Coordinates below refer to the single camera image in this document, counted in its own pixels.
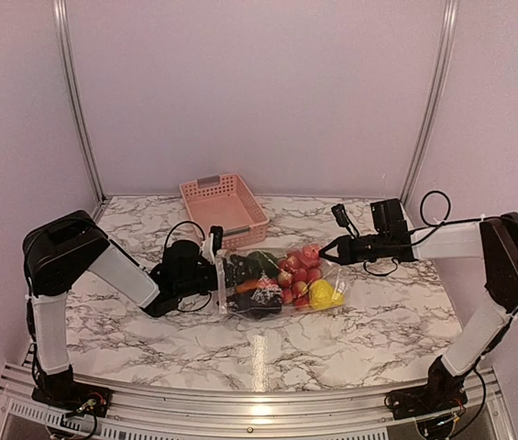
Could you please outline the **purple fake eggplant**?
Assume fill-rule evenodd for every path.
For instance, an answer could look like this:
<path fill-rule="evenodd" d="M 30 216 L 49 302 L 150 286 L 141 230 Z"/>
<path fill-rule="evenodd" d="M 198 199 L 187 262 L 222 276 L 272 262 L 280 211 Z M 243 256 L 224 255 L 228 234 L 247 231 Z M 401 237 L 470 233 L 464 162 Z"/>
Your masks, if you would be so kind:
<path fill-rule="evenodd" d="M 257 288 L 244 293 L 234 293 L 226 298 L 226 308 L 251 320 L 261 320 L 282 311 L 280 288 Z"/>

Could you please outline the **clear zip top bag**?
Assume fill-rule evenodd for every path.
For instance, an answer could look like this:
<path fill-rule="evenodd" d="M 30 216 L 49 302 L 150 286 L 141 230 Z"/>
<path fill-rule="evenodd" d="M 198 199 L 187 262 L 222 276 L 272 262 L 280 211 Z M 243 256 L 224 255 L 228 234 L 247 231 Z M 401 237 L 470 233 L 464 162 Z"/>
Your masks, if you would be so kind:
<path fill-rule="evenodd" d="M 319 250 L 309 243 L 220 252 L 215 257 L 219 312 L 259 321 L 346 305 L 347 279 Z"/>

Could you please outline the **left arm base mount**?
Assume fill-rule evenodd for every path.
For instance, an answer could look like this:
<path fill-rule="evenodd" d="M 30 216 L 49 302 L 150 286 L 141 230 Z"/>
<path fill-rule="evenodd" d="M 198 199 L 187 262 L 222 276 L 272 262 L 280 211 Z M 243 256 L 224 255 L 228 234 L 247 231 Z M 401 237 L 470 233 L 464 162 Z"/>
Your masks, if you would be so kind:
<path fill-rule="evenodd" d="M 66 417 L 91 414 L 105 417 L 112 392 L 105 387 L 71 381 L 36 386 L 32 400 L 66 411 Z"/>

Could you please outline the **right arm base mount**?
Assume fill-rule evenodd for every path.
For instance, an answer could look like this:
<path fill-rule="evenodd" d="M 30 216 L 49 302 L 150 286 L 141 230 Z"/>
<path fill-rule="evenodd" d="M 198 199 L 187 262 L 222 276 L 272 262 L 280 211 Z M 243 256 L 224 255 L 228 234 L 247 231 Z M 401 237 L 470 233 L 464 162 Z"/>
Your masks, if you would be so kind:
<path fill-rule="evenodd" d="M 385 395 L 384 405 L 395 420 L 439 413 L 468 402 L 461 386 L 450 390 L 431 390 L 428 385 L 392 390 Z"/>

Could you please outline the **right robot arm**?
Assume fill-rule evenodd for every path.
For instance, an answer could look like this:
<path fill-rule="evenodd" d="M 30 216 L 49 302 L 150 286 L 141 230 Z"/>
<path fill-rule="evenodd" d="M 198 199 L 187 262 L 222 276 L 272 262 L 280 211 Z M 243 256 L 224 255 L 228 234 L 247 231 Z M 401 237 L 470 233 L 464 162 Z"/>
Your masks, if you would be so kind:
<path fill-rule="evenodd" d="M 342 204 L 332 212 L 347 234 L 319 252 L 338 265 L 388 259 L 396 265 L 456 261 L 482 282 L 482 297 L 460 335 L 427 372 L 424 385 L 400 389 L 388 399 L 396 409 L 406 401 L 420 402 L 437 411 L 461 393 L 466 376 L 504 338 L 518 314 L 518 213 L 479 215 L 474 218 L 427 222 L 411 228 L 397 199 L 377 201 L 370 212 L 374 231 L 360 233 Z"/>

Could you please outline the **red orange fake mango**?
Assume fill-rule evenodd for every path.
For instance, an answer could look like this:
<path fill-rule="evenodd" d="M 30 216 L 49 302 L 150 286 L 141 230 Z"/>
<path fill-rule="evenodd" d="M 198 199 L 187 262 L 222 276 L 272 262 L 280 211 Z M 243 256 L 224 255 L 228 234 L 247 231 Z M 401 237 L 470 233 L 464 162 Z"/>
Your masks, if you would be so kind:
<path fill-rule="evenodd" d="M 245 280 L 238 286 L 236 286 L 235 291 L 237 294 L 243 294 L 246 292 L 253 292 L 259 287 L 259 280 Z"/>

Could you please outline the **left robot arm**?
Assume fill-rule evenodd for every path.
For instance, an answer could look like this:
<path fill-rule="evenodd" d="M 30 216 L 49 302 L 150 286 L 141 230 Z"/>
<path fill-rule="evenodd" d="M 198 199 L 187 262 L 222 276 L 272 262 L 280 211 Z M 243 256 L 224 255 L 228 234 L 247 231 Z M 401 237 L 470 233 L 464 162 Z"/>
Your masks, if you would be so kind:
<path fill-rule="evenodd" d="M 85 273 L 126 296 L 146 315 L 162 317 L 177 310 L 182 299 L 216 290 L 215 254 L 223 234 L 214 225 L 201 244 L 166 242 L 161 262 L 152 270 L 138 264 L 83 210 L 27 234 L 22 250 L 27 327 L 34 347 L 33 400 L 60 408 L 90 399 L 99 408 L 107 404 L 108 389 L 75 380 L 67 349 L 67 298 Z"/>

